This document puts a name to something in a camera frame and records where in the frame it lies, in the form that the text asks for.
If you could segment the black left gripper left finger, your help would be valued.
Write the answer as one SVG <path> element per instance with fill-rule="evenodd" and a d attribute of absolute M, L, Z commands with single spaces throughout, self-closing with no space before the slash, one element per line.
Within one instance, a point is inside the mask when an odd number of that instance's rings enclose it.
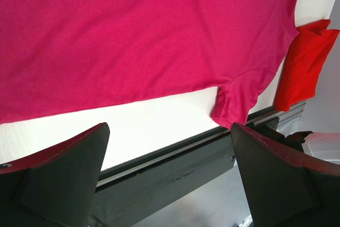
<path fill-rule="evenodd" d="M 110 129 L 1 164 L 1 226 L 87 226 Z"/>

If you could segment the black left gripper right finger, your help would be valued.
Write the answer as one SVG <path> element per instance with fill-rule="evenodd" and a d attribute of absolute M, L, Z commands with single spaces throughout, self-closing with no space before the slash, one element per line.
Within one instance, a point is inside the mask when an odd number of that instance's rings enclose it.
<path fill-rule="evenodd" d="M 254 226 L 339 226 L 339 165 L 233 123 L 233 148 Z"/>

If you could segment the pink t shirt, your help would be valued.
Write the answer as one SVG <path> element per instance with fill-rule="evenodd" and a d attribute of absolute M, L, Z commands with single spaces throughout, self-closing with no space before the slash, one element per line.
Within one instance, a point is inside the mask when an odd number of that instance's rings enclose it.
<path fill-rule="evenodd" d="M 245 123 L 297 35 L 297 0 L 1 0 L 1 123 L 217 87 Z"/>

